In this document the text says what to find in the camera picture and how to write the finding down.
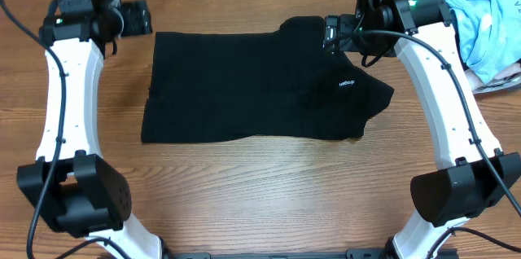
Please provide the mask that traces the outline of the black t-shirt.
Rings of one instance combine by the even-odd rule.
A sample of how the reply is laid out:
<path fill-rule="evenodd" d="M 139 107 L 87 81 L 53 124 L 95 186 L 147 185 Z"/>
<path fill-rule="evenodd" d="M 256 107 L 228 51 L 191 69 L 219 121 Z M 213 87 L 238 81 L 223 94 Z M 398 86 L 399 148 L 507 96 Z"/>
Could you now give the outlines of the black t-shirt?
<path fill-rule="evenodd" d="M 394 90 L 322 47 L 321 17 L 272 33 L 155 35 L 143 143 L 360 138 Z"/>

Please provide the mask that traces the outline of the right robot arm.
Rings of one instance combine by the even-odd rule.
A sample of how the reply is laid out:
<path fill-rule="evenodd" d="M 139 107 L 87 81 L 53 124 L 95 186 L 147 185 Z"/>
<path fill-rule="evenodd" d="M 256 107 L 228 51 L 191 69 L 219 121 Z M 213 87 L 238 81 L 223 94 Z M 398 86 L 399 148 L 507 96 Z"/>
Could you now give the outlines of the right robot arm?
<path fill-rule="evenodd" d="M 483 119 L 458 53 L 445 0 L 356 0 L 351 15 L 326 17 L 323 46 L 396 57 L 422 105 L 436 170 L 414 177 L 414 212 L 382 248 L 352 248 L 349 258 L 455 258 L 444 242 L 502 198 L 520 176 L 520 156 L 506 154 Z"/>

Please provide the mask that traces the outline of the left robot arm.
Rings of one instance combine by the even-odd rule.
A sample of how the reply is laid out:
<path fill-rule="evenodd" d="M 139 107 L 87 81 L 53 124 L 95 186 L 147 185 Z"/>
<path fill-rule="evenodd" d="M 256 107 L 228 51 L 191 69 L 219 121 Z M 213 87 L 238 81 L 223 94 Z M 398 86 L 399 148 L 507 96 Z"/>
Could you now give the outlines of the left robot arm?
<path fill-rule="evenodd" d="M 97 126 L 105 46 L 151 31 L 143 0 L 53 0 L 36 36 L 48 67 L 46 122 L 35 162 L 18 168 L 18 187 L 51 230 L 116 258 L 167 255 L 134 216 L 125 177 L 103 159 Z"/>

